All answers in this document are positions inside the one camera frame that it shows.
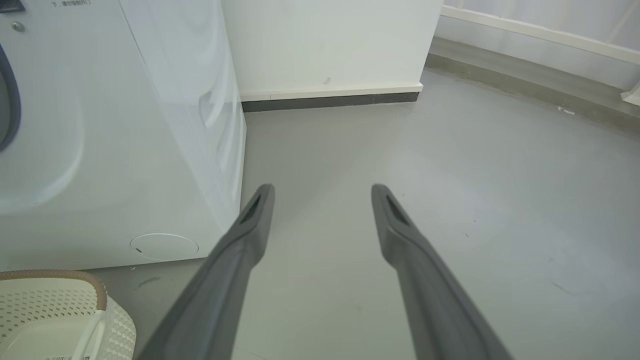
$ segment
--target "floor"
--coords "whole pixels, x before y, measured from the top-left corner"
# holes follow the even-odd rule
[[[235,360],[413,359],[369,192],[384,183],[519,360],[640,351],[640,142],[426,72],[415,103],[246,114],[273,183]],[[138,353],[200,261],[94,270]]]

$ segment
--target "white plastic basket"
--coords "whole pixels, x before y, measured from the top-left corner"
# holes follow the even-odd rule
[[[0,272],[0,360],[131,360],[136,328],[94,276]]]

